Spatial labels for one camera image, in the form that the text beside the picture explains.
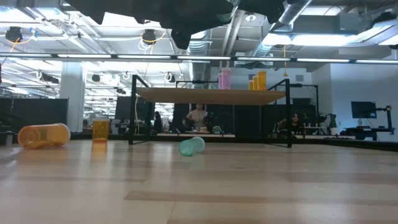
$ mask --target wooden floor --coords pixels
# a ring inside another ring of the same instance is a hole
[[[397,224],[398,154],[124,141],[0,148],[1,224]]]

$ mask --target yellow container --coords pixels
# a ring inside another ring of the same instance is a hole
[[[93,126],[93,141],[107,141],[109,136],[109,120],[95,119]]]
[[[267,72],[259,71],[257,76],[259,77],[259,90],[267,90]]]
[[[253,77],[253,90],[258,90],[259,89],[259,77],[255,76]]]
[[[253,80],[249,81],[249,90],[254,90]]]
[[[26,126],[18,133],[18,143],[24,149],[60,147],[69,140],[70,130],[64,124]]]

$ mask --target ceiling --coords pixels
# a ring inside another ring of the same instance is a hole
[[[396,7],[396,1],[380,0],[313,0],[299,19],[295,27],[302,29],[305,26],[305,17],[317,16],[327,20],[337,18],[342,14],[352,14],[359,18],[357,23],[366,23],[373,19],[374,15],[385,9]],[[106,14],[104,22],[98,25],[89,17],[85,17],[78,11],[64,11],[67,4],[61,4],[56,8],[18,8],[10,4],[0,6],[0,34],[5,34],[10,26],[21,27],[22,42],[25,44],[14,45],[4,35],[0,35],[0,52],[40,52],[40,53],[78,53],[78,54],[157,54],[157,55],[183,55],[186,50],[178,49],[170,36],[170,30],[161,28],[158,22],[138,24],[132,17],[117,14]],[[261,43],[266,18],[256,14],[253,21],[242,20],[240,26],[234,23],[231,33],[236,30],[236,37],[227,38],[227,43],[232,43],[231,55],[236,53],[249,54]],[[322,25],[310,26],[308,29],[320,29]],[[146,29],[154,29],[158,38],[153,47],[144,48],[141,35]],[[228,26],[221,26],[207,32],[204,39],[192,40],[192,42],[204,42],[208,44],[207,55],[221,55]],[[389,52],[388,46],[358,45],[358,47],[317,47],[302,45],[274,46],[270,54],[274,57],[310,57],[310,58],[384,58]],[[119,85],[125,88],[129,94],[131,75],[140,75],[151,86],[171,86],[175,84],[165,81],[164,75],[171,73],[176,80],[192,79],[190,63],[144,63],[144,62],[84,62],[87,71],[87,86],[112,86]],[[269,68],[283,67],[284,63],[274,63]],[[292,63],[289,67],[307,68],[308,71],[316,69],[319,64]],[[39,72],[46,73],[61,79],[61,61],[38,61],[7,58],[2,66],[2,79],[4,83],[16,85],[32,85],[32,88],[21,90],[0,88],[0,95],[29,95],[57,97],[59,86],[44,83],[38,79]],[[98,74],[107,78],[104,81],[93,82],[92,75]],[[115,102],[111,96],[118,96],[115,89],[88,89],[86,98],[99,101],[99,105],[112,107]]]

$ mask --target computer monitor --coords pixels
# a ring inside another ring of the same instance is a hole
[[[353,118],[377,118],[376,104],[373,102],[351,102]]]

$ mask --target white column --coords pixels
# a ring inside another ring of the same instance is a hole
[[[60,98],[68,98],[68,127],[71,132],[83,131],[86,72],[81,62],[63,62]]]

